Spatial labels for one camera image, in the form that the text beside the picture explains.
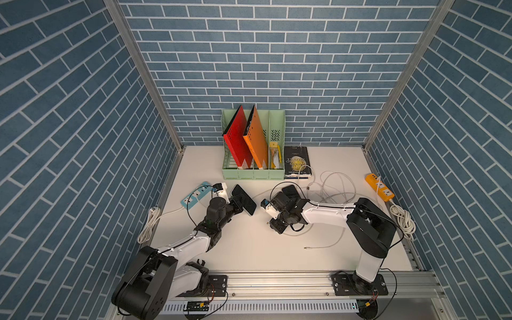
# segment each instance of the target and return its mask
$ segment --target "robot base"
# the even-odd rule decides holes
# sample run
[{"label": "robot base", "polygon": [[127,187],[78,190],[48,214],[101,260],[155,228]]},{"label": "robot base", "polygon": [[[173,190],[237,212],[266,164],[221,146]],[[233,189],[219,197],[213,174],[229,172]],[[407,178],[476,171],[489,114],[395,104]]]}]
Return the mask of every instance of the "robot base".
[{"label": "robot base", "polygon": [[382,274],[378,274],[375,280],[365,286],[354,283],[352,275],[349,273],[335,273],[331,276],[334,293],[339,296],[346,295],[388,295],[388,288],[384,282]]}]

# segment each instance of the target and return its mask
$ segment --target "black phone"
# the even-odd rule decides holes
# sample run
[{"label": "black phone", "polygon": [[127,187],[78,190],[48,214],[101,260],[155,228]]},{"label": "black phone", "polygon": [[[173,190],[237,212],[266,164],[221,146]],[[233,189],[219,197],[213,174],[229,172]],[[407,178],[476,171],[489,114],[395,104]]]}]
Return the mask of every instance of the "black phone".
[{"label": "black phone", "polygon": [[242,203],[242,207],[247,211],[247,213],[249,213],[250,216],[254,215],[254,211],[256,210],[256,203],[242,189],[242,187],[239,185],[234,186],[233,191],[231,191],[231,195],[238,198],[238,200]]}]

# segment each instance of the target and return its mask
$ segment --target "white table surface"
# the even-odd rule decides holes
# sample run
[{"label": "white table surface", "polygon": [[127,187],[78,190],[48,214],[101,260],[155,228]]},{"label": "white table surface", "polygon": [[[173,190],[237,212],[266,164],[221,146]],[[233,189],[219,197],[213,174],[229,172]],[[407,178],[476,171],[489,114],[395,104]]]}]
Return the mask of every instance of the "white table surface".
[{"label": "white table surface", "polygon": [[[317,174],[317,182],[320,182],[318,176],[324,171],[342,172],[354,181],[358,193],[368,195],[369,199],[375,199],[375,191],[364,180],[370,173],[370,168],[361,148],[308,147],[308,153],[311,166]],[[179,208],[180,201],[203,181],[211,184],[226,182],[229,195],[234,186],[239,184],[247,194],[253,197],[257,204],[254,216],[251,217],[246,212],[234,216],[232,221],[222,229],[222,237],[217,245],[209,252],[198,256],[206,261],[206,267],[210,271],[309,271],[356,268],[361,247],[349,229],[346,229],[340,242],[331,248],[304,249],[306,246],[328,246],[335,243],[343,229],[315,224],[313,229],[303,236],[289,237],[278,234],[268,225],[271,217],[260,207],[260,202],[268,198],[270,191],[256,198],[254,196],[272,189],[280,181],[224,181],[221,171],[223,159],[224,147],[222,146],[188,146],[163,210],[168,212]],[[311,181],[313,178],[301,179],[299,185],[306,186]],[[340,190],[342,188],[339,178],[334,176],[329,178],[328,184]],[[348,180],[345,185],[346,191],[352,191]],[[312,185],[311,190],[318,191],[319,186]],[[319,200],[315,195],[310,195],[310,198]],[[201,202],[207,206],[209,199],[210,196],[205,196]],[[383,211],[389,215],[383,200],[381,198],[378,200]],[[206,215],[206,208],[196,204],[189,212],[195,222],[199,223]],[[151,246],[157,248],[178,241],[190,234],[193,228],[194,225],[185,210],[168,215],[160,220]],[[290,228],[285,233],[298,234]],[[393,243],[398,240],[399,236],[396,233]],[[402,245],[396,245],[389,251],[382,268],[390,268],[394,271],[412,270]]]}]

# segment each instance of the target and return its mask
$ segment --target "brick wall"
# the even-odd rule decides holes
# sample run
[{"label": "brick wall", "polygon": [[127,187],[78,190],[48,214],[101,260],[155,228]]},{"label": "brick wall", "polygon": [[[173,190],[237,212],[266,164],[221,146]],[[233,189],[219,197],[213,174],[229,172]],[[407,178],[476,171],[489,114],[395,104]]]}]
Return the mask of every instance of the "brick wall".
[{"label": "brick wall", "polygon": [[221,109],[286,109],[286,142],[362,144],[438,0],[121,0],[184,144]]},{"label": "brick wall", "polygon": [[0,3],[0,319],[103,318],[175,148],[102,0]]},{"label": "brick wall", "polygon": [[512,310],[511,19],[456,0],[371,148],[460,318]]}]

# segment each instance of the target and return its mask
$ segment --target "orange folder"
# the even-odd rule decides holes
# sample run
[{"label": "orange folder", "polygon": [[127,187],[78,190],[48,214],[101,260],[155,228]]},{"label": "orange folder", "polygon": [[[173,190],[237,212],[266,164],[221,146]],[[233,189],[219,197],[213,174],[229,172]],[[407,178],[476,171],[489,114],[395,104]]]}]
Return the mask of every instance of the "orange folder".
[{"label": "orange folder", "polygon": [[263,128],[261,127],[256,105],[252,107],[249,114],[244,131],[244,139],[258,168],[268,169],[268,145]]}]

